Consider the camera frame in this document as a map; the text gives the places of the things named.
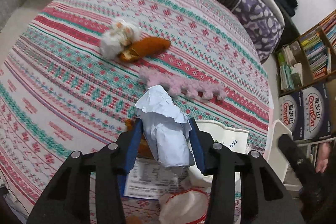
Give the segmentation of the upper Ganten water box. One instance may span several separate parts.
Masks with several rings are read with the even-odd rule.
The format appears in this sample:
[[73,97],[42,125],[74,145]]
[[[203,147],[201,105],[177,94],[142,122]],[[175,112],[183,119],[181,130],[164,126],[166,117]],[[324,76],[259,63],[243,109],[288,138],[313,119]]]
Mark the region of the upper Ganten water box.
[[304,140],[323,139],[331,135],[329,98],[325,82],[318,82],[302,91]]

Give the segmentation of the white plastic trash bin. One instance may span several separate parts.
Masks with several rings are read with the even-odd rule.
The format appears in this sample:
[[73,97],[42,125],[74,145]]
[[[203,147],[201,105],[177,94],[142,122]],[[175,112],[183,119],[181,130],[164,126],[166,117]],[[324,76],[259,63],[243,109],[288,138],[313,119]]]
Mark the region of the white plastic trash bin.
[[291,139],[293,138],[290,129],[277,119],[269,128],[264,157],[286,189],[298,192],[302,185],[289,166],[287,159],[278,148],[278,139],[282,134],[289,135]]

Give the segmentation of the torn red noodle cup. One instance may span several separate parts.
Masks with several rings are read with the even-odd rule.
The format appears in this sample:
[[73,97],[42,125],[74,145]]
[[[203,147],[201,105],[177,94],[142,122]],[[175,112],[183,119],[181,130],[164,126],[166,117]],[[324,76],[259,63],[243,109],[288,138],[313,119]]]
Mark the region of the torn red noodle cup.
[[201,223],[206,219],[209,199],[205,192],[189,189],[166,193],[159,199],[160,223]]

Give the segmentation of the white leaf print wrapper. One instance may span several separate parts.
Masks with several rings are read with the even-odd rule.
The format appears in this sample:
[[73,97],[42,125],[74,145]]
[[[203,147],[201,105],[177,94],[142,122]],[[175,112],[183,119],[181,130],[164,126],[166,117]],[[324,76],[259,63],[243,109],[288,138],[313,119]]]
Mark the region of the white leaf print wrapper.
[[224,173],[223,157],[229,157],[229,174],[235,174],[234,153],[246,154],[248,131],[211,120],[189,119],[188,146],[194,165],[188,167],[190,185],[209,189],[213,176]]

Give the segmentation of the patterned striped tablecloth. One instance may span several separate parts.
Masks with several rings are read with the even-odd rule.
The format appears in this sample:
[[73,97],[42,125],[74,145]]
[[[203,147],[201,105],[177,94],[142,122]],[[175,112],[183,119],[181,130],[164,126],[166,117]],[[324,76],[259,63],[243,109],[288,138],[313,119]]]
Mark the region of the patterned striped tablecloth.
[[[105,60],[98,44],[114,19],[171,46],[133,64]],[[146,90],[140,67],[223,84],[223,101],[174,102],[193,118],[248,130],[248,147],[264,152],[268,76],[226,7],[216,0],[53,0],[1,66],[1,178],[24,215],[70,152],[98,151],[125,131]]]

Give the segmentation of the wooden bookshelf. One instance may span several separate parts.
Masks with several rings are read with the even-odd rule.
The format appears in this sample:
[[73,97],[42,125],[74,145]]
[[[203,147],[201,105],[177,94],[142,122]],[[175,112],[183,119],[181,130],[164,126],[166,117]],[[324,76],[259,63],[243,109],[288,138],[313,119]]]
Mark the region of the wooden bookshelf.
[[274,55],[280,97],[319,81],[335,80],[335,11]]

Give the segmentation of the ganten water box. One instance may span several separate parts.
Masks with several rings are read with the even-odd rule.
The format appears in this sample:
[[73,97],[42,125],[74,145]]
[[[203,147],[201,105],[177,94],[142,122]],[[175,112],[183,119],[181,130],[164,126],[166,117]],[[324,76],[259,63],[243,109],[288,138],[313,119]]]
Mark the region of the ganten water box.
[[329,98],[325,82],[318,82],[302,91],[304,140],[323,139],[331,135]]
[[305,129],[305,118],[302,91],[281,96],[280,121],[291,131],[293,140],[303,140]]

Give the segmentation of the white tissue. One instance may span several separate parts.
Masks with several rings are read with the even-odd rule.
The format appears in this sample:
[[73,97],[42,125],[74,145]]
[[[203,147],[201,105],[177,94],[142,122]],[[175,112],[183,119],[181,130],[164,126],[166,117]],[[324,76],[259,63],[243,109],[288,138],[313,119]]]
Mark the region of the white tissue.
[[100,39],[99,49],[102,56],[111,60],[128,46],[140,40],[142,29],[133,22],[117,18]]

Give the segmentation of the light blue paper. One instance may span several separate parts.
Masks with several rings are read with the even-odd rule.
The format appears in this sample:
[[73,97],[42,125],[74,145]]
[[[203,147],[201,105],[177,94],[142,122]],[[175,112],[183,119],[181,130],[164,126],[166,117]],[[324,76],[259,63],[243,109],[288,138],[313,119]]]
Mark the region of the light blue paper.
[[147,88],[135,107],[151,153],[161,166],[188,168],[195,164],[188,145],[192,130],[188,116],[161,85]]

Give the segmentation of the black storage bench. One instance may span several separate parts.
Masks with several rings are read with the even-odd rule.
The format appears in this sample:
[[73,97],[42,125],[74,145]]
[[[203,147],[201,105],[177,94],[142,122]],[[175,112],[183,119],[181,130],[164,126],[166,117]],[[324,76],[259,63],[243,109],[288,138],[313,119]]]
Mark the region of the black storage bench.
[[298,32],[297,27],[294,25],[290,15],[286,12],[282,5],[280,5],[278,2],[276,2],[276,4],[278,5],[282,16],[284,17],[285,26],[282,32],[281,39],[274,50],[275,52],[280,50],[280,48],[282,48],[284,45],[290,45],[300,36],[300,33]]

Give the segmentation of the lower Ganten water box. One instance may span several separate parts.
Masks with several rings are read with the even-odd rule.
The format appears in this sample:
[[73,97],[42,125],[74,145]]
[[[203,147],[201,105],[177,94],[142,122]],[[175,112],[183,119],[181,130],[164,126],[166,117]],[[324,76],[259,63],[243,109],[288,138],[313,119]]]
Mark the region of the lower Ganten water box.
[[281,96],[280,121],[291,131],[293,140],[303,140],[305,129],[305,118],[302,91]]

